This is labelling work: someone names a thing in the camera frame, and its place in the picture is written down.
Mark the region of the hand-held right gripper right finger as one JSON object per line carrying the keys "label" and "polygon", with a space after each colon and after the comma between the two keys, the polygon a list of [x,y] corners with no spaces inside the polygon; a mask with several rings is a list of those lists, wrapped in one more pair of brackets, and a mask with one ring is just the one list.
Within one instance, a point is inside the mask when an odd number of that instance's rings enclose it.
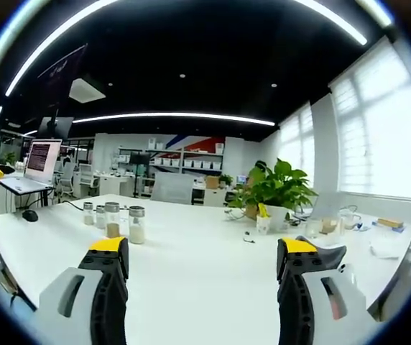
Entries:
{"label": "hand-held right gripper right finger", "polygon": [[367,344],[378,331],[345,255],[345,246],[321,248],[305,237],[278,240],[280,344]]}

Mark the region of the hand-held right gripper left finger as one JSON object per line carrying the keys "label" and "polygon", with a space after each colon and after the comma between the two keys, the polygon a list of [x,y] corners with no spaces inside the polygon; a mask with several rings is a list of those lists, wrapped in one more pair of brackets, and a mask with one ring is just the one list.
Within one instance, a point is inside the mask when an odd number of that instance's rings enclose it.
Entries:
{"label": "hand-held right gripper left finger", "polygon": [[95,242],[41,293],[34,324],[47,344],[125,344],[129,244]]}

